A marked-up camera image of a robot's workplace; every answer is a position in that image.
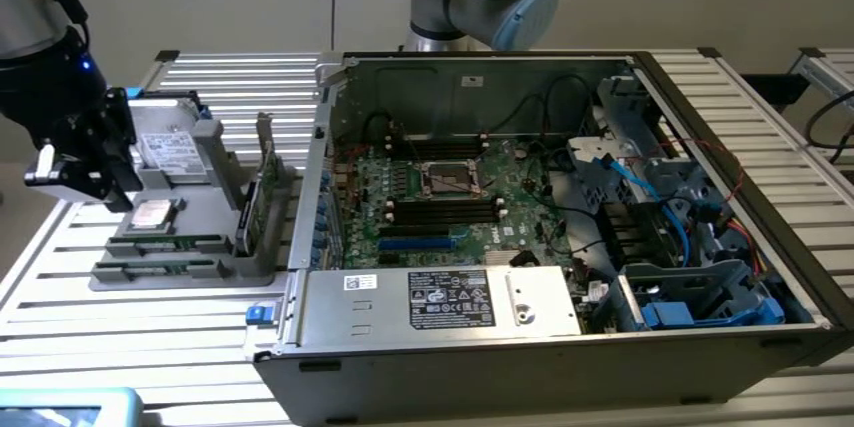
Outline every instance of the aluminum extrusion table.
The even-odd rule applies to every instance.
[[[722,59],[694,50],[659,51],[655,57],[854,296],[854,203],[838,172],[803,149],[803,139]],[[182,54],[156,64],[144,87],[198,90],[226,125],[226,145],[243,159],[259,155],[254,119],[258,111],[270,112],[279,154],[299,168],[312,122],[315,58]],[[102,206],[65,202],[48,216],[0,284],[0,388],[134,387],[150,426],[290,425],[243,352],[244,312],[282,293],[286,273],[267,287],[92,292],[88,272],[119,220]],[[818,368],[783,371],[725,405],[446,425],[522,424],[850,425],[854,352]]]

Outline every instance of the motherboard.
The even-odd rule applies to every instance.
[[[566,224],[525,187],[542,176],[530,142],[500,141],[468,158],[407,147],[410,155],[354,149],[338,164],[346,269],[570,265]]]

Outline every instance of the hard drive label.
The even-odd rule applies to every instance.
[[[410,272],[410,325],[416,330],[495,327],[486,270]]]
[[[143,134],[147,157],[167,175],[204,174],[204,163],[190,132]]]

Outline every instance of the white sticker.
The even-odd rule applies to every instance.
[[[599,302],[609,293],[609,284],[599,280],[591,280],[587,285],[587,295],[582,297],[585,302]]]
[[[482,75],[463,75],[463,81],[460,83],[463,87],[483,87]]]
[[[204,174],[204,164],[190,132],[143,134],[151,160],[167,175]]]
[[[376,288],[376,274],[346,275],[344,290],[366,290]]]

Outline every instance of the barcode sticker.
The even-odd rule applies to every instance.
[[[364,290],[376,288],[376,274],[346,275],[344,290]]]
[[[204,174],[204,164],[190,132],[143,134],[151,159],[166,175]]]

